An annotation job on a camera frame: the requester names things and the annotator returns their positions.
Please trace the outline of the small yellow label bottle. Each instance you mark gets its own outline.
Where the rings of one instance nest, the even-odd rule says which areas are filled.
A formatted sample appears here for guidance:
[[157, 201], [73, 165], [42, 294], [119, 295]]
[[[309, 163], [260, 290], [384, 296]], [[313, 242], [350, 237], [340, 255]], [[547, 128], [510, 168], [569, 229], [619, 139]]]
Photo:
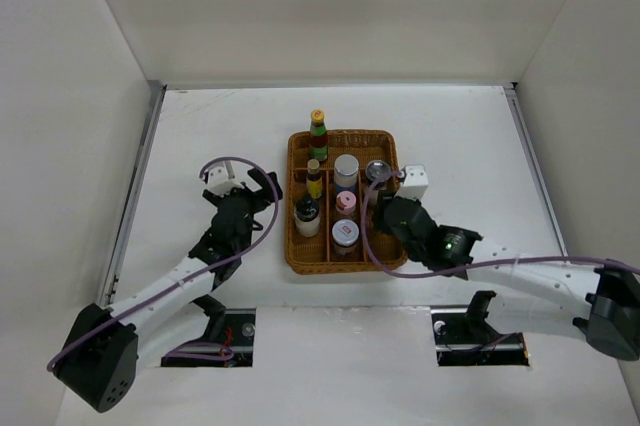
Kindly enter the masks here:
[[320, 163], [317, 159], [307, 162], [306, 189], [311, 198], [317, 200], [323, 195], [323, 181]]

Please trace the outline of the white salt grinder black top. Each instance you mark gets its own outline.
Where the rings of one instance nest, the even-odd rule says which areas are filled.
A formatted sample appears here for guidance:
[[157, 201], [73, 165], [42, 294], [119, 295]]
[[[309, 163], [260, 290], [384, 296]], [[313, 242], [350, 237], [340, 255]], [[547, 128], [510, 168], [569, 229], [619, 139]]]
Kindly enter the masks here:
[[306, 238], [313, 237], [320, 230], [320, 207], [316, 199], [305, 194], [295, 203], [295, 226], [298, 233]]

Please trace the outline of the silver top pepper grinder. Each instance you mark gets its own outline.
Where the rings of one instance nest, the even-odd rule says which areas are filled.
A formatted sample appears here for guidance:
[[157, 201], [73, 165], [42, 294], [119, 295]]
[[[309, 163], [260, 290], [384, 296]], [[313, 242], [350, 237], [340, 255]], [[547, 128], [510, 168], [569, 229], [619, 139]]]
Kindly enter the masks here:
[[387, 187], [388, 175], [391, 168], [383, 160], [370, 161], [364, 171], [366, 191], [370, 193], [370, 201], [376, 202], [381, 191]]

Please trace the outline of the white lid round jar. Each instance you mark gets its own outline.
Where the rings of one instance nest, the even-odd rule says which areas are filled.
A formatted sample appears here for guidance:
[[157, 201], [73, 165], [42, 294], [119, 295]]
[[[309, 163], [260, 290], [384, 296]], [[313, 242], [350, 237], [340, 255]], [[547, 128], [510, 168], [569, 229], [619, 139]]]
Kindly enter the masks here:
[[333, 250], [338, 256], [346, 256], [354, 252], [359, 237], [359, 226], [351, 219], [340, 219], [331, 228]]

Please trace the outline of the pink lid spice jar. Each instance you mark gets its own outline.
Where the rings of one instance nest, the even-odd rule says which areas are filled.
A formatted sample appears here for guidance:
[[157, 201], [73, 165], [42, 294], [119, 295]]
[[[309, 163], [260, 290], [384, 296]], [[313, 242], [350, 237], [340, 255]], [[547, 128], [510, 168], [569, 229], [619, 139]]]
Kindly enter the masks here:
[[353, 220], [356, 217], [357, 204], [357, 197], [353, 192], [348, 190], [339, 192], [335, 200], [335, 218]]

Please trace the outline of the red sauce bottle yellow cap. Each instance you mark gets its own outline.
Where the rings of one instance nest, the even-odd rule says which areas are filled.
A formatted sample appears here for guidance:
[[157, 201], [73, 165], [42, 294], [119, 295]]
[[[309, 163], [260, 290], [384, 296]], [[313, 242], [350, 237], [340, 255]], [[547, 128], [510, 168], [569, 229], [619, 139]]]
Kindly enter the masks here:
[[312, 159], [323, 163], [328, 159], [328, 132], [325, 125], [325, 114], [321, 109], [310, 113], [309, 147]]

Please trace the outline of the tall blue label spice jar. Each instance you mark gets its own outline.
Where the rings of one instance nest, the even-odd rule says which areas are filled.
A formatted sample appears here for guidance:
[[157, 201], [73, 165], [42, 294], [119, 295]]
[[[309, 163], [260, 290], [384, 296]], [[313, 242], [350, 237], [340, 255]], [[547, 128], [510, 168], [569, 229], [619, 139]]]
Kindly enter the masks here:
[[334, 192], [357, 192], [359, 161], [351, 154], [342, 154], [334, 162]]

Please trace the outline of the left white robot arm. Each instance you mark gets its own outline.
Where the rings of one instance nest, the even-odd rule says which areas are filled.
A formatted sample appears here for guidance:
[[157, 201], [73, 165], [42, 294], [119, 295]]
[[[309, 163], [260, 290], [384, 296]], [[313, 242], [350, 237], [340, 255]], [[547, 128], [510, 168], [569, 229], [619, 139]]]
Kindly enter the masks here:
[[47, 369], [94, 411], [111, 410], [131, 389], [141, 343], [184, 307], [212, 305], [211, 293], [270, 233], [273, 226], [261, 225], [255, 217], [279, 209], [283, 192], [277, 175], [257, 165], [251, 165], [248, 175], [258, 189], [230, 178], [214, 180], [211, 168], [202, 171], [203, 196], [216, 213], [187, 255], [133, 296], [108, 307], [92, 303], [76, 316]]

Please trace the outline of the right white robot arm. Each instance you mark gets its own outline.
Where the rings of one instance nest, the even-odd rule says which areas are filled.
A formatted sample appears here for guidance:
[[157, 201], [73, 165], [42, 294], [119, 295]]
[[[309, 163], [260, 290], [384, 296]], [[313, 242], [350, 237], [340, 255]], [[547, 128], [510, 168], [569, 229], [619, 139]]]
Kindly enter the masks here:
[[486, 284], [463, 319], [471, 339], [530, 331], [575, 338], [617, 360], [638, 360], [638, 268], [612, 259], [517, 254], [484, 244], [476, 231], [439, 225], [419, 200], [393, 194], [379, 199], [373, 226], [425, 267], [421, 278]]

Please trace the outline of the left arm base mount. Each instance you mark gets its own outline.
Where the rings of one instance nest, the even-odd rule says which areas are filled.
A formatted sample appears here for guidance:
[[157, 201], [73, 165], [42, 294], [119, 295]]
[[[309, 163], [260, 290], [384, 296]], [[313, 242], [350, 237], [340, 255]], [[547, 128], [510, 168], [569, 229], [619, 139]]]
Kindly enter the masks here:
[[257, 310], [229, 309], [211, 296], [193, 302], [208, 319], [203, 333], [165, 354], [164, 368], [253, 366]]

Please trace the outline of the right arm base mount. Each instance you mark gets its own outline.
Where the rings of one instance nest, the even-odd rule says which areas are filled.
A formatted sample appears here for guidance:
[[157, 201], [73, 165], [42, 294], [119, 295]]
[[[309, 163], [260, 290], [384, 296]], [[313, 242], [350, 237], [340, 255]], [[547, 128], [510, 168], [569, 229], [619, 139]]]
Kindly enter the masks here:
[[529, 366], [522, 333], [503, 334], [487, 322], [497, 296], [478, 291], [468, 305], [430, 309], [436, 360], [440, 367]]

